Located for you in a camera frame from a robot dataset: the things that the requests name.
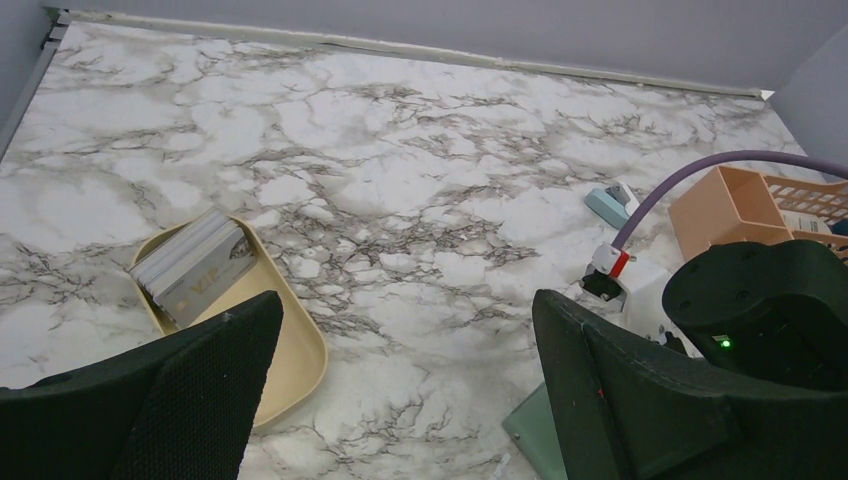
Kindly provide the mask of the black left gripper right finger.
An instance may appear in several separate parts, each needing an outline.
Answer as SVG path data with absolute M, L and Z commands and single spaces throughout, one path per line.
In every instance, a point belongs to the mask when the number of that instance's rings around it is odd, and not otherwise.
M 843 479 L 847 396 L 739 375 L 540 290 L 532 320 L 571 479 Z

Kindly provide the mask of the green card holder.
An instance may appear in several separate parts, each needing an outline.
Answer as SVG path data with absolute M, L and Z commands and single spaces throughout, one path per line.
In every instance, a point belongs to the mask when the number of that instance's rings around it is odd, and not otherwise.
M 540 479 L 567 479 L 545 383 L 505 417 L 502 427 Z

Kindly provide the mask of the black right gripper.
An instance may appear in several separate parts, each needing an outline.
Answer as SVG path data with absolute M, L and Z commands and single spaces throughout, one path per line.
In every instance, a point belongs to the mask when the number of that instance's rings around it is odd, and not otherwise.
M 783 385 L 847 388 L 847 267 L 819 243 L 712 246 L 670 278 L 662 306 L 714 366 Z

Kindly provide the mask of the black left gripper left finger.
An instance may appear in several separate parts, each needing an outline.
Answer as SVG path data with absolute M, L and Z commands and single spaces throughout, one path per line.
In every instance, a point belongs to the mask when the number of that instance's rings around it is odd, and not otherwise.
M 273 291 L 1 392 L 5 479 L 234 479 L 283 322 Z

